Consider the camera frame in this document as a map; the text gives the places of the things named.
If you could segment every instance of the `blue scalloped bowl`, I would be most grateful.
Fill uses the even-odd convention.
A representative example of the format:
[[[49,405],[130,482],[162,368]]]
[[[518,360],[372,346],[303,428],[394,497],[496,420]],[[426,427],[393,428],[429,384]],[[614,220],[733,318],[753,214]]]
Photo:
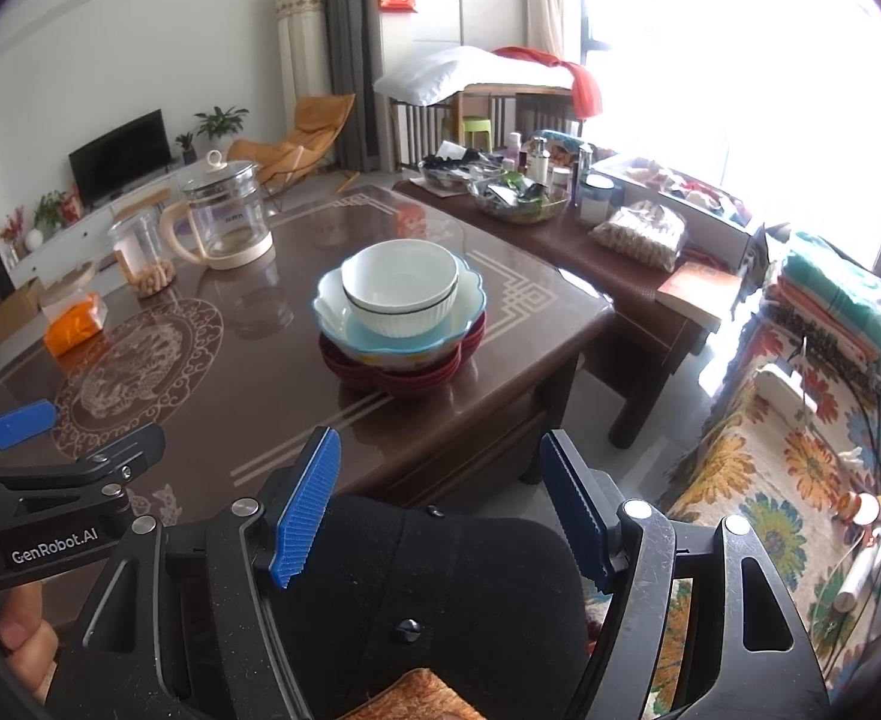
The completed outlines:
[[[458,292],[450,314],[429,333],[412,338],[386,338],[364,327],[351,312],[343,293],[341,269],[324,275],[312,307],[320,331],[347,357],[381,370],[410,371],[429,367],[450,354],[487,307],[487,295],[477,271],[461,257]]]

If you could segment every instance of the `window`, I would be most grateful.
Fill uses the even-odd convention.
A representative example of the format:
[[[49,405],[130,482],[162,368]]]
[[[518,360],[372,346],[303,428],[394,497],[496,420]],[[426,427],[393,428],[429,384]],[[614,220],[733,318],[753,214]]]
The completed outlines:
[[[872,265],[881,16],[870,0],[583,0],[585,134],[721,186]]]

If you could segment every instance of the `red blanket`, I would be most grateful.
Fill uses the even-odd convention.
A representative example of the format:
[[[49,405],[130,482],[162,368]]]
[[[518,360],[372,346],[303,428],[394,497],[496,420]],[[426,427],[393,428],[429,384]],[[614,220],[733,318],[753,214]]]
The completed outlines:
[[[603,112],[603,100],[600,98],[600,84],[594,74],[576,62],[564,62],[547,52],[536,49],[525,49],[522,46],[507,46],[498,49],[495,55],[507,59],[524,59],[528,62],[539,62],[549,68],[565,67],[573,76],[573,114],[578,119],[592,119]]]

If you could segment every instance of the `coffee table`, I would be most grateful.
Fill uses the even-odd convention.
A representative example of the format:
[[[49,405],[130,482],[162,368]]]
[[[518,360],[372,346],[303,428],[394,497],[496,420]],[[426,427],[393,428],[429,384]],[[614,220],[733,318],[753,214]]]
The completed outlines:
[[[36,344],[0,373],[0,410],[48,398],[58,424],[0,464],[61,464],[146,420],[163,461],[131,486],[137,514],[165,524],[210,517],[290,464],[314,426],[341,433],[340,493],[469,511],[525,474],[566,408],[576,358],[613,310],[512,245],[412,199],[360,187],[270,220],[274,255],[235,271],[178,264],[178,280],[138,302],[106,295],[101,336],[55,359]],[[461,254],[488,298],[482,346],[422,400],[348,389],[323,364],[311,301],[347,256],[395,237]],[[76,618],[98,568],[47,584],[56,624]]]
[[[587,367],[626,399],[608,439],[616,447],[632,445],[669,377],[688,354],[703,348],[707,338],[696,322],[656,301],[657,289],[669,274],[597,244],[573,207],[547,223],[518,225],[477,210],[469,194],[438,197],[410,180],[398,182],[394,190],[486,230],[610,295],[616,322],[586,350]]]

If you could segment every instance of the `human hand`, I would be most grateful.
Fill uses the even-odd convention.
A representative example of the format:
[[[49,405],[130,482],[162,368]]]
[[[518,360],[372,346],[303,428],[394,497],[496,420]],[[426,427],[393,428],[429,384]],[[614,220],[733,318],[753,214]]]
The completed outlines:
[[[0,641],[10,650],[7,665],[42,704],[53,678],[53,656],[58,635],[41,616],[42,586],[39,581],[21,584],[10,591],[1,610]]]

